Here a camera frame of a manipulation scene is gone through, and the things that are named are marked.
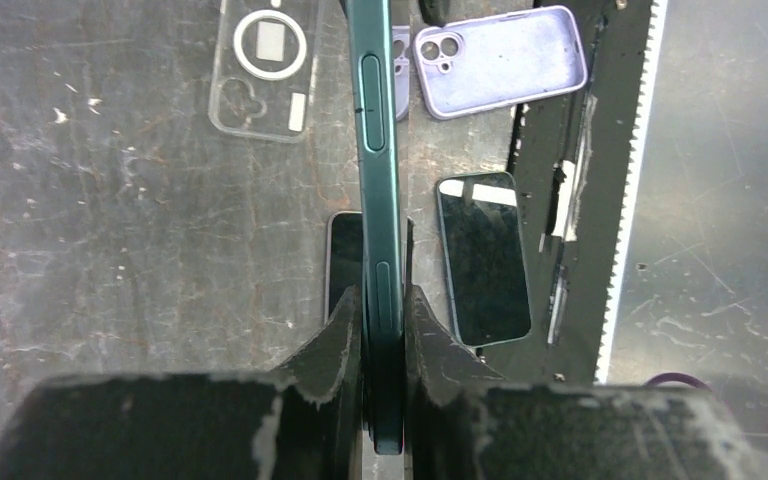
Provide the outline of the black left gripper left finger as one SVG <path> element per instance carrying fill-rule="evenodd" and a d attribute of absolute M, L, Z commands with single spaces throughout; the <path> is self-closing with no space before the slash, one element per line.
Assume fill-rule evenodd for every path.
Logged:
<path fill-rule="evenodd" d="M 362 306 L 268 371 L 39 383 L 0 435 L 0 479 L 358 479 Z"/>

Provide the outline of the clear magsafe phone case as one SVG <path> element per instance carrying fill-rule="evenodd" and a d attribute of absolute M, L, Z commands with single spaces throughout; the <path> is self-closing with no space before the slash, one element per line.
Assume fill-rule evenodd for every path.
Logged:
<path fill-rule="evenodd" d="M 323 7 L 320 1 L 220 3 L 208 100 L 219 131 L 295 143 L 312 103 Z"/>

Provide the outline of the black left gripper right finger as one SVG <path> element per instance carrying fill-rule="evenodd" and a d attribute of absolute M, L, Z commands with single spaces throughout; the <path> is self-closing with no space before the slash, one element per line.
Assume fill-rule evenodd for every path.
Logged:
<path fill-rule="evenodd" d="M 404 306 L 409 479 L 760 477 L 707 391 L 511 382 L 454 340 L 421 288 Z"/>

